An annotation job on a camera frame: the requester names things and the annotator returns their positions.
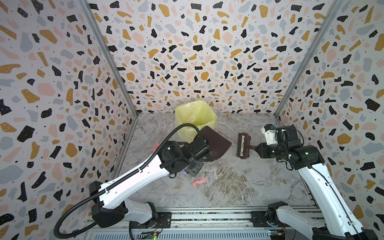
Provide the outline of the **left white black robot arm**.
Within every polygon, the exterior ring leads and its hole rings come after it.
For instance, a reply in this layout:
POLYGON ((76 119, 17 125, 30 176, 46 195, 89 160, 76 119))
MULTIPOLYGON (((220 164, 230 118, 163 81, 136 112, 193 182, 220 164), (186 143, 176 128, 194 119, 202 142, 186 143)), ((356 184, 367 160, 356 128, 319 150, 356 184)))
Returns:
POLYGON ((209 155, 209 142, 195 137, 191 143, 167 141, 157 148, 157 154, 144 168, 135 168, 108 182, 90 184, 90 195, 105 191, 94 199, 92 218, 101 228, 113 226, 123 219, 133 220, 149 227, 158 218, 153 203, 136 203, 129 197, 151 182, 182 171, 196 174, 203 166, 202 160, 209 155))

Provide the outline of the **cream bin with green bag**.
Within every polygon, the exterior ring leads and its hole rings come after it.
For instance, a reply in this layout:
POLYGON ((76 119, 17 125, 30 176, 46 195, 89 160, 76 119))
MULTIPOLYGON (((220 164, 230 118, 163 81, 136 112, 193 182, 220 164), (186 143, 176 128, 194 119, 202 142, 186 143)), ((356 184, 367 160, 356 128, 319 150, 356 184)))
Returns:
POLYGON ((215 129, 218 123, 218 116, 208 103, 194 101, 183 104, 175 109, 175 126, 186 123, 195 125, 200 131, 206 126, 215 129))

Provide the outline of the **dark brown plastic dustpan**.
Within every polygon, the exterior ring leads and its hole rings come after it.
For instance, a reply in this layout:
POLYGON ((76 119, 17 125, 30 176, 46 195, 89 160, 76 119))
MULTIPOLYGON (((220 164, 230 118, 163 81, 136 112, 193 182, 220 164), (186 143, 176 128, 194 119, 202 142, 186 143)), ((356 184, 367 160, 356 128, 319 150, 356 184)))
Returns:
POLYGON ((232 146, 232 143, 214 131, 209 126, 205 126, 200 131, 203 139, 208 141, 210 152, 202 159, 202 162, 213 162, 220 159, 232 146))

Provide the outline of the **brown cartoon face hand broom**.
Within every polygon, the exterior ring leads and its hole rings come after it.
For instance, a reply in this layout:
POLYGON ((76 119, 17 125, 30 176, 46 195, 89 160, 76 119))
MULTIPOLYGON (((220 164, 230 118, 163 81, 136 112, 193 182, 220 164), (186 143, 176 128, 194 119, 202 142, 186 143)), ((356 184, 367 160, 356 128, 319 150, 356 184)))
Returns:
POLYGON ((251 145, 251 136, 247 133, 238 133, 238 146, 236 156, 240 159, 250 157, 250 150, 255 151, 256 146, 251 145))

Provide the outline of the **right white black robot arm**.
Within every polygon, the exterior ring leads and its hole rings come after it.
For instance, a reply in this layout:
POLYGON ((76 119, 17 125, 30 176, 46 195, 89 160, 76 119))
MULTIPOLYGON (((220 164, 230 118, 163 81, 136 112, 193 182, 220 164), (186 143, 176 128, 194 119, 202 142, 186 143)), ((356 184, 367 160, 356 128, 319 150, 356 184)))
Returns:
POLYGON ((275 227, 288 225, 310 240, 376 240, 355 217, 334 184, 320 151, 305 146, 294 126, 262 128, 266 141, 255 147, 262 159, 276 159, 291 165, 307 184, 324 220, 316 221, 285 202, 268 205, 267 222, 275 227))

